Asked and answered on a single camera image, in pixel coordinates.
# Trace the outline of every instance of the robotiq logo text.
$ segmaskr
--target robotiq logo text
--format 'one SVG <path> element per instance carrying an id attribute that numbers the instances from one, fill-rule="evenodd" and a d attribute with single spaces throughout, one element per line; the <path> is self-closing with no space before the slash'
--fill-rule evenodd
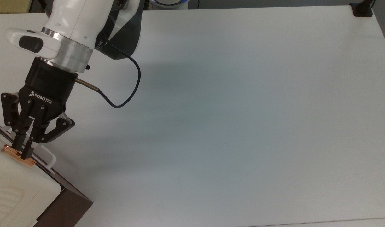
<path id="1" fill-rule="evenodd" d="M 41 99 L 42 101 L 45 101 L 45 102 L 47 102 L 47 103 L 49 103 L 49 104 L 51 104 L 52 103 L 52 101 L 51 100 L 49 100 L 49 99 L 47 99 L 47 98 L 45 98 L 45 97 L 42 97 L 41 95 L 38 95 L 37 93 L 35 93 L 35 92 L 31 92 L 31 94 L 29 95 L 30 97 L 36 97 L 36 98 L 38 98 L 38 99 Z"/>

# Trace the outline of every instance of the robotic arm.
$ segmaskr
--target robotic arm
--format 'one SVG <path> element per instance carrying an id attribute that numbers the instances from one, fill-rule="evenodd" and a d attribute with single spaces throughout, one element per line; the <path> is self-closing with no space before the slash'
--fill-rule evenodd
<path id="1" fill-rule="evenodd" d="M 40 32 L 6 31 L 10 43 L 38 56 L 24 87 L 18 93 L 1 95 L 5 125 L 12 128 L 12 148 L 21 150 L 32 124 L 22 159 L 31 157 L 38 144 L 53 141 L 74 126 L 65 114 L 65 104 L 77 73 L 88 69 L 93 49 L 112 59 L 125 58 L 117 49 L 133 54 L 139 41 L 143 4 L 143 0 L 55 0 Z M 45 133 L 56 118 L 56 127 Z"/>

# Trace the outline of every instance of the white tabletop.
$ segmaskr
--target white tabletop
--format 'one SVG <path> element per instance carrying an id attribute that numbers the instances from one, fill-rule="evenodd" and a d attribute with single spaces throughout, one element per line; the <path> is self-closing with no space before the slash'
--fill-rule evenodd
<path id="1" fill-rule="evenodd" d="M 33 56 L 0 15 L 0 94 Z M 350 6 L 149 11 L 132 101 L 76 85 L 76 126 L 47 144 L 94 201 L 86 226 L 244 227 L 385 218 L 385 40 Z M 136 69 L 93 53 L 80 75 L 113 102 Z M 3 122 L 0 105 L 0 123 Z"/>

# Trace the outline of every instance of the white plastic container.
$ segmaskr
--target white plastic container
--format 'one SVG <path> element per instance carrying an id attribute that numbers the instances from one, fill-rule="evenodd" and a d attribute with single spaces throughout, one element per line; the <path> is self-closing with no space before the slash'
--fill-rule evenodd
<path id="1" fill-rule="evenodd" d="M 61 191 L 36 165 L 29 167 L 2 153 L 0 135 L 0 227 L 32 227 Z"/>

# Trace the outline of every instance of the white handle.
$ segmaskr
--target white handle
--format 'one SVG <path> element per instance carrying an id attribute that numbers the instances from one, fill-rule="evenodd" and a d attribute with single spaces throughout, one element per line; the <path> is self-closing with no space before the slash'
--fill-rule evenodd
<path id="1" fill-rule="evenodd" d="M 61 47 L 59 40 L 42 32 L 8 28 L 5 37 L 16 47 L 46 59 L 54 59 Z"/>

